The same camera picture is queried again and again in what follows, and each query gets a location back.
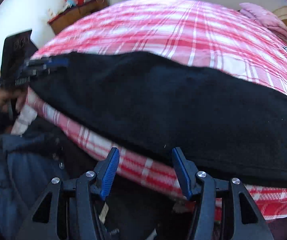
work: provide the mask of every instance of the red plaid bedsheet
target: red plaid bedsheet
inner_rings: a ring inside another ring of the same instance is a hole
[[[33,58],[71,51],[120,54],[149,51],[189,66],[208,66],[287,95],[286,44],[257,22],[220,5],[194,0],[130,0],[63,30]],[[91,157],[121,153],[118,174],[164,194],[182,197],[171,167],[131,152],[74,122],[30,89],[13,132],[36,114],[60,127]],[[287,189],[246,185],[266,220],[287,217]],[[217,214],[221,201],[216,201]]]

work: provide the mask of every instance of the dark blue jacket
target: dark blue jacket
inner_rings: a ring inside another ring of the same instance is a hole
[[[0,112],[0,133],[8,123],[8,115]],[[52,178],[68,179],[66,171],[59,168],[59,147],[53,133],[36,129],[23,136],[0,135],[0,239],[15,238]]]

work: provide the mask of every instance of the wooden cabinet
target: wooden cabinet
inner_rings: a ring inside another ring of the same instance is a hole
[[[54,34],[60,33],[63,29],[67,28],[77,20],[100,11],[109,6],[108,0],[91,0],[81,6],[73,7],[65,10],[63,13],[51,19],[48,24],[51,26]]]

